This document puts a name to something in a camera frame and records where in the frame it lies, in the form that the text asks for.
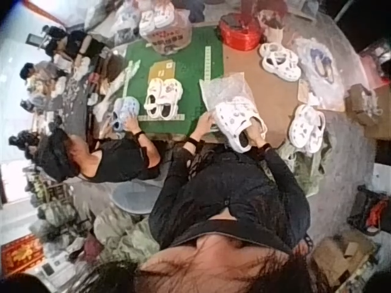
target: wrist band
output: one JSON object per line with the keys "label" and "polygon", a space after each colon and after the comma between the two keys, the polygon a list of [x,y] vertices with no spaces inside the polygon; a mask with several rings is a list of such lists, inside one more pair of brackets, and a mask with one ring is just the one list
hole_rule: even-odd
{"label": "wrist band", "polygon": [[143,132],[143,130],[142,130],[142,131],[140,131],[140,132],[138,132],[136,134],[133,134],[134,139],[139,140],[139,137],[140,137],[141,134],[145,134],[145,132]]}
{"label": "wrist band", "polygon": [[200,143],[200,142],[196,141],[195,139],[192,139],[191,137],[188,137],[188,138],[186,139],[186,142],[191,143],[191,144],[194,145],[196,148],[198,147],[198,144]]}
{"label": "wrist band", "polygon": [[204,141],[203,140],[200,140],[200,141],[196,141],[195,139],[193,139],[192,137],[188,137],[186,139],[185,142],[189,142],[191,143],[192,145],[195,146],[195,152],[198,153],[202,147],[203,147],[203,144],[204,144]]}
{"label": "wrist band", "polygon": [[270,143],[264,144],[261,148],[259,148],[259,151],[260,151],[261,153],[264,153],[265,151],[268,150],[268,148],[271,148]]}

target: cardboard box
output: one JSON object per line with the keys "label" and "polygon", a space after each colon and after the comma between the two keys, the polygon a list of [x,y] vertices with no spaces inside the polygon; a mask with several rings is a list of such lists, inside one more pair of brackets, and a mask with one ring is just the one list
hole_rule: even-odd
{"label": "cardboard box", "polygon": [[374,126],[365,127],[365,136],[374,139],[391,140],[391,87],[385,85],[375,90],[378,106],[383,110]]}
{"label": "cardboard box", "polygon": [[323,239],[312,258],[332,288],[341,286],[375,252],[375,244],[357,230]]}
{"label": "cardboard box", "polygon": [[365,96],[372,96],[373,93],[366,89],[362,84],[352,85],[350,95],[347,101],[349,110],[353,112],[353,117],[364,126],[375,126],[379,123],[379,117],[366,113]]}

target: red container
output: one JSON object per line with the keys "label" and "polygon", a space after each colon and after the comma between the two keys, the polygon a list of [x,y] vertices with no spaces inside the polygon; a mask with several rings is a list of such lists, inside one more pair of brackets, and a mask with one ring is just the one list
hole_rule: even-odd
{"label": "red container", "polygon": [[262,31],[255,18],[250,18],[248,24],[244,24],[243,15],[229,13],[224,15],[219,22],[222,41],[229,47],[250,51],[255,49],[260,42]]}

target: green cutting mat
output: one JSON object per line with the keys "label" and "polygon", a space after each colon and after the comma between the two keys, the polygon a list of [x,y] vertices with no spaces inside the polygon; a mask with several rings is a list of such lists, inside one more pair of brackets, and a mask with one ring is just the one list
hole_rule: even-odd
{"label": "green cutting mat", "polygon": [[128,96],[135,97],[141,105],[140,115],[144,110],[148,88],[150,67],[155,62],[172,59],[175,62],[175,78],[182,83],[183,95],[178,103],[179,114],[185,114],[184,121],[143,121],[141,128],[147,133],[189,134],[194,130],[197,120],[205,110],[202,101],[199,79],[204,79],[205,47],[211,46],[211,79],[224,74],[222,43],[217,39],[215,27],[195,27],[192,41],[188,47],[174,55],[162,56],[152,47],[146,48],[145,40],[130,44],[126,53],[127,60],[141,60],[140,69],[130,80]]}

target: clear plastic bag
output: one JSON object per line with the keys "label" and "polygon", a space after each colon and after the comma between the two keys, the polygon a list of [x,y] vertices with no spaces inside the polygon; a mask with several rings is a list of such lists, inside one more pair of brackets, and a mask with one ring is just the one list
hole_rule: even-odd
{"label": "clear plastic bag", "polygon": [[161,29],[155,29],[147,35],[141,35],[152,44],[153,49],[162,55],[175,54],[191,42],[192,26],[189,21],[190,11],[175,9],[174,21]]}
{"label": "clear plastic bag", "polygon": [[137,8],[137,1],[125,1],[115,14],[115,19],[111,29],[115,46],[131,43],[138,38],[141,11]]}
{"label": "clear plastic bag", "polygon": [[208,111],[214,110],[221,102],[230,102],[236,96],[242,96],[255,104],[254,96],[243,72],[232,73],[212,81],[200,80],[200,87],[202,99]]}
{"label": "clear plastic bag", "polygon": [[[326,110],[345,108],[345,87],[330,50],[314,38],[294,40],[301,68],[308,79],[311,89],[319,99],[319,105]],[[317,64],[323,64],[320,72]]]}

